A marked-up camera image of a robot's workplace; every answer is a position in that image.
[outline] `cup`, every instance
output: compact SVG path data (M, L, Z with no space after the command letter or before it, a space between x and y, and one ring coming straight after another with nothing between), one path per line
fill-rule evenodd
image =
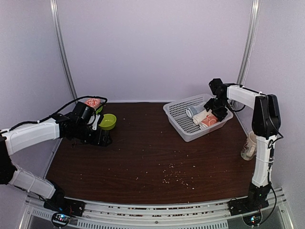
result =
M257 141L256 135L251 131L248 135L247 141L240 153L242 158L246 161L250 161L256 155L257 152Z
M200 122L199 127L200 129L204 129L214 125L215 123L218 123L218 119L212 113L210 113L204 120Z

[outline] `pink object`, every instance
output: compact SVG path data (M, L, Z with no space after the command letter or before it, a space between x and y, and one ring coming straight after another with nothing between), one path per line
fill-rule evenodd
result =
M208 116L200 122L200 128L207 128L209 126L218 123L218 119L213 114L208 114Z
M96 99L96 98L92 98L92 99L88 99L85 104L87 104L88 106L96 109L101 105L101 100L100 99Z

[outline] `black cable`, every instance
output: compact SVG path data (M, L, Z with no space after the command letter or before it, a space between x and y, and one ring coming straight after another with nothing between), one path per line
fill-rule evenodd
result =
M268 172L268 183L270 184L270 187L271 187L271 189L272 189L272 191L273 191L273 194L274 194L274 197L275 197L275 203L274 203L274 206L273 206L273 208L272 208L270 214L269 214L262 222L259 223L260 226L261 226L263 223L265 223L265 222L267 221L267 219L271 216L271 214L274 212L274 209L275 209L276 203L277 203L277 198L276 198L275 190L273 189L272 184L271 184L271 181L270 181L270 172Z
M244 108L246 107L246 105L244 105L241 109L239 110L233 110L233 108L229 105L229 110L232 111L232 112L240 112L242 110L244 110Z
M75 216L73 216L72 214L67 214L65 212L63 212L62 210L60 210L58 207L55 207L54 205L52 205L49 201L47 201L45 198L43 198L41 195L36 194L39 197L39 200L47 203L50 207L52 207L53 209L55 209L56 211L58 211L61 214L64 214L66 216L70 216L72 218L75 218Z
M74 103L74 102L76 102L76 101L78 101L78 100L80 100L80 99L84 99L84 98L103 99L104 102L102 103L102 106L104 106L104 105L107 103L107 101L108 101L107 98L100 97L100 96L89 96L89 95L87 95L87 96L78 97L78 98L73 99L72 101L66 103L64 106L62 106L60 109L58 109L57 111L55 111L53 114L49 115L48 117L43 118L43 119L39 120L38 122L37 122L37 121L25 121L25 122L18 123L17 125L13 126L13 127L10 129L10 131L12 131L12 130L16 129L17 127L19 127L19 126L21 126L21 125L24 125L24 124L38 124L38 123L42 123L42 122L48 120L49 118L52 118L52 117L53 117L54 115L56 115L59 111L63 110L64 108L66 108L66 107L69 106L70 104L72 104L72 103Z
M277 138L274 142L272 142L272 144L273 144L273 143L275 143L276 141L278 141L278 140L280 140L280 139L283 139L284 136L283 136L283 135L280 133L280 131L275 127L275 125L274 125L274 123L273 123L273 121L272 121L272 119L271 119L271 116L270 116L270 113L269 113L269 97L266 95L266 98L267 98L267 113L268 113L268 116L269 116L270 123L271 123L272 127L275 129L275 131L281 136L281 137Z

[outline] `glass cup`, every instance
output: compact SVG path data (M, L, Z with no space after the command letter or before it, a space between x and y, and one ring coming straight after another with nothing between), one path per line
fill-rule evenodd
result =
M247 141L241 151L241 156L244 160L250 161L256 155L257 152L257 141L256 135L251 131L247 137Z

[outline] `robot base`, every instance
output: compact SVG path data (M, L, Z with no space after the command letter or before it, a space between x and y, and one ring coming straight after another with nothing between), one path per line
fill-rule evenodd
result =
M74 199L64 199L66 209L63 209L61 212L67 216L82 216L82 213L85 209L85 202L74 200ZM44 202L43 207L46 209L50 209L52 211L58 211L58 208L54 208L52 204L49 202Z
M269 206L268 200L261 201L261 206L249 208L247 205L249 203L248 197L242 199L230 200L228 202L231 216L248 213L251 211L256 211Z

